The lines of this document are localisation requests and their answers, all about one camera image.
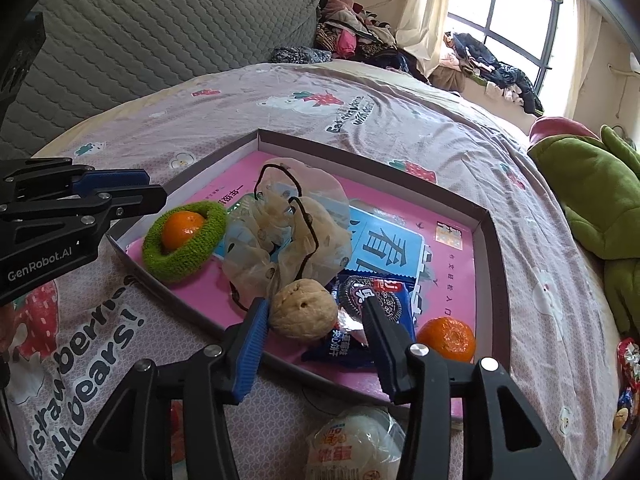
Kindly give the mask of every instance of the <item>green fuzzy ring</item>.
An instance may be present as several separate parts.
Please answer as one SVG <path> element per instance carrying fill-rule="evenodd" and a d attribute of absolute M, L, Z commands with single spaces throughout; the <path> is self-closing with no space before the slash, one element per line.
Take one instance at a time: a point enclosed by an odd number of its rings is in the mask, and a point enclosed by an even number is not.
<path fill-rule="evenodd" d="M 167 219 L 178 211 L 198 213 L 206 219 L 201 229 L 182 247 L 169 254 L 162 254 L 162 229 Z M 218 202 L 203 200 L 164 213 L 154 222 L 142 244 L 142 259 L 146 270 L 164 283 L 180 282 L 200 269 L 213 249 L 225 235 L 226 210 Z"/>

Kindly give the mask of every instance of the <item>mandarin orange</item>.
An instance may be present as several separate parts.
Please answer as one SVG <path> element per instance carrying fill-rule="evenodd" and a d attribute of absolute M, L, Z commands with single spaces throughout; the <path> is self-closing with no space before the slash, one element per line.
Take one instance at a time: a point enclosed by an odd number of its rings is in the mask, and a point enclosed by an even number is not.
<path fill-rule="evenodd" d="M 204 216 L 191 211 L 178 211 L 169 216 L 162 228 L 162 246 L 175 251 L 193 238 L 204 225 Z"/>
<path fill-rule="evenodd" d="M 468 363 L 476 352 L 476 338 L 471 327 L 451 317 L 429 320 L 418 330 L 416 341 L 454 361 Z"/>

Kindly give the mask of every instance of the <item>metal bolt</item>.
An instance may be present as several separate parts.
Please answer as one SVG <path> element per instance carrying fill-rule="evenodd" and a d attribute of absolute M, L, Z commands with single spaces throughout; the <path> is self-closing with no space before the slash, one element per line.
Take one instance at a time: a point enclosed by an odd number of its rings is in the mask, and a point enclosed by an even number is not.
<path fill-rule="evenodd" d="M 422 343 L 414 343 L 411 346 L 409 346 L 409 351 L 413 355 L 424 357 L 429 353 L 429 347 L 427 345 L 423 345 Z"/>
<path fill-rule="evenodd" d="M 140 361 L 137 361 L 133 367 L 139 372 L 146 372 L 152 367 L 153 363 L 154 362 L 151 359 L 140 359 Z"/>
<path fill-rule="evenodd" d="M 207 357 L 218 357 L 222 355 L 222 348 L 218 345 L 205 346 L 204 355 Z"/>
<path fill-rule="evenodd" d="M 500 365 L 493 357 L 484 357 L 480 361 L 480 366 L 488 372 L 495 372 Z"/>

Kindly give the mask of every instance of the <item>curtain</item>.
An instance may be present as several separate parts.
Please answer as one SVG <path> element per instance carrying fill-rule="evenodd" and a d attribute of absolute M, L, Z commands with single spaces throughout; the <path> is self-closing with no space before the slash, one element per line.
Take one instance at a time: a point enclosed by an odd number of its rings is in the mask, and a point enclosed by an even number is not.
<path fill-rule="evenodd" d="M 577 22 L 574 72 L 563 114 L 569 119 L 574 116 L 580 88 L 582 88 L 591 61 L 593 61 L 602 23 L 602 16 L 587 0 L 574 0 L 574 15 Z"/>
<path fill-rule="evenodd" d="M 425 77 L 436 69 L 449 0 L 406 0 L 396 41 L 413 54 Z"/>

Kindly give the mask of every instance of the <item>headboard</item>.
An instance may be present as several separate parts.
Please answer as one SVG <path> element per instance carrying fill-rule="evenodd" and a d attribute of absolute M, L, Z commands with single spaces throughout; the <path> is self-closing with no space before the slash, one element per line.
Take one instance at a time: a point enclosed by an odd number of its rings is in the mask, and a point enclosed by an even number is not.
<path fill-rule="evenodd" d="M 0 129 L 31 156 L 95 114 L 206 73 L 312 46 L 318 0 L 40 0 L 47 34 Z"/>

